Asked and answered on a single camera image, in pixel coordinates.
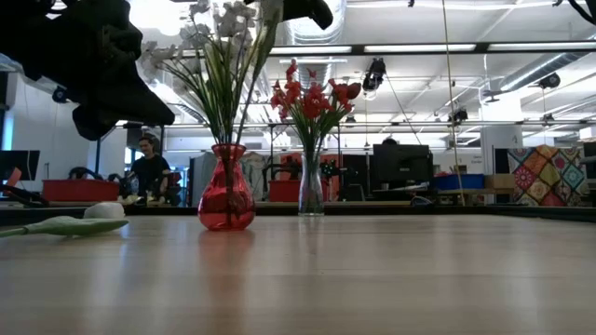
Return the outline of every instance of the flower arrangement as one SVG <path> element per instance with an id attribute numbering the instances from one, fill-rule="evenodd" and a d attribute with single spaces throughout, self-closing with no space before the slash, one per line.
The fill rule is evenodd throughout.
<path id="1" fill-rule="evenodd" d="M 293 128 L 303 144 L 303 172 L 298 200 L 300 215 L 317 216 L 323 214 L 323 192 L 320 182 L 319 154 L 323 141 L 331 129 L 338 126 L 344 116 L 352 112 L 350 103 L 360 93 L 360 84 L 336 84 L 330 79 L 332 91 L 327 97 L 324 87 L 313 81 L 303 94 L 300 82 L 293 80 L 298 70 L 296 61 L 291 62 L 286 71 L 286 91 L 281 89 L 279 81 L 274 85 L 271 105 L 279 107 L 282 121 L 291 116 Z M 308 70 L 310 78 L 317 73 Z"/>
<path id="2" fill-rule="evenodd" d="M 181 29 L 183 43 L 177 48 L 157 49 L 156 42 L 149 42 L 139 61 L 144 74 L 153 79 L 158 71 L 174 76 L 174 91 L 188 93 L 186 96 L 206 116 L 213 138 L 217 144 L 229 144 L 234 140 L 234 123 L 240 102 L 244 97 L 244 109 L 240 115 L 236 145 L 242 136 L 251 95 L 255 82 L 275 43 L 276 28 L 281 20 L 282 2 L 263 0 L 260 17 L 257 10 L 242 1 L 223 4 L 223 10 L 209 0 L 198 0 L 190 6 L 191 24 Z M 212 10 L 214 27 L 196 23 L 196 14 Z M 259 23 L 256 38 L 250 28 Z M 185 50 L 192 49 L 192 57 L 186 58 Z"/>
<path id="3" fill-rule="evenodd" d="M 201 222 L 212 230 L 241 230 L 254 218 L 255 205 L 242 177 L 238 159 L 246 148 L 240 144 L 242 130 L 251 103 L 257 78 L 275 43 L 276 29 L 282 19 L 283 2 L 261 0 L 261 10 L 242 1 L 223 4 L 223 10 L 198 0 L 190 6 L 190 21 L 181 30 L 183 44 L 176 49 L 147 46 L 140 57 L 145 75 L 151 77 L 163 70 L 173 74 L 174 91 L 184 93 L 206 116 L 218 157 L 210 184 L 199 203 Z M 213 32 L 203 23 L 196 23 L 196 14 L 213 11 Z M 251 28 L 257 28 L 252 37 Z M 186 58 L 185 50 L 192 49 Z M 235 128 L 240 103 L 244 109 Z"/>
<path id="4" fill-rule="evenodd" d="M 323 86 L 313 81 L 303 95 L 300 82 L 293 80 L 293 74 L 297 70 L 296 60 L 292 60 L 286 71 L 286 91 L 281 89 L 277 81 L 271 105 L 273 108 L 280 107 L 279 117 L 282 121 L 291 116 L 307 156 L 318 155 L 327 134 L 344 116 L 352 112 L 354 106 L 350 101 L 359 95 L 361 85 L 336 84 L 330 79 L 328 84 L 332 87 L 332 92 L 327 98 L 323 93 Z M 316 72 L 308 71 L 310 78 L 317 77 Z"/>

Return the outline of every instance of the glass vase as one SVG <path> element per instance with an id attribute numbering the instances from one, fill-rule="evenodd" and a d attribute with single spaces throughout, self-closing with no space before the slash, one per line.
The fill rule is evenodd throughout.
<path id="1" fill-rule="evenodd" d="M 252 191 L 238 163 L 246 147 L 218 144 L 211 149 L 217 157 L 217 165 L 198 204 L 198 217 L 212 231 L 244 230 L 255 214 Z"/>
<path id="2" fill-rule="evenodd" d="M 313 153 L 302 154 L 302 181 L 298 197 L 298 215 L 322 216 L 323 188 L 320 183 L 319 156 Z"/>

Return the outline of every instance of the computer monitor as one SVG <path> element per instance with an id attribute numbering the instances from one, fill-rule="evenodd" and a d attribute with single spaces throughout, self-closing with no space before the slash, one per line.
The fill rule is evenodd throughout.
<path id="1" fill-rule="evenodd" d="M 34 181 L 39 164 L 39 150 L 0 151 L 0 181 L 10 178 L 12 171 L 18 168 L 22 173 L 21 181 Z"/>
<path id="2" fill-rule="evenodd" d="M 375 144 L 375 177 L 380 182 L 430 181 L 432 154 L 427 145 Z"/>

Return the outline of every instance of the cardboard box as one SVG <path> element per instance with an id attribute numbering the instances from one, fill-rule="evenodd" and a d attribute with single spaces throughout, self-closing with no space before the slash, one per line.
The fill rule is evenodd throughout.
<path id="1" fill-rule="evenodd" d="M 505 173 L 484 176 L 484 188 L 490 190 L 513 189 L 515 188 L 515 176 Z"/>

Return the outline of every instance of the colorful quilt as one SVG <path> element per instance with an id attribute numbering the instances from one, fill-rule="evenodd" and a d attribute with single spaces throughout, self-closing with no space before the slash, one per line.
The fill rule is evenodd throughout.
<path id="1" fill-rule="evenodd" d="M 588 185 L 580 159 L 577 148 L 540 145 L 508 150 L 509 172 L 516 185 L 513 200 L 528 206 L 581 206 Z"/>

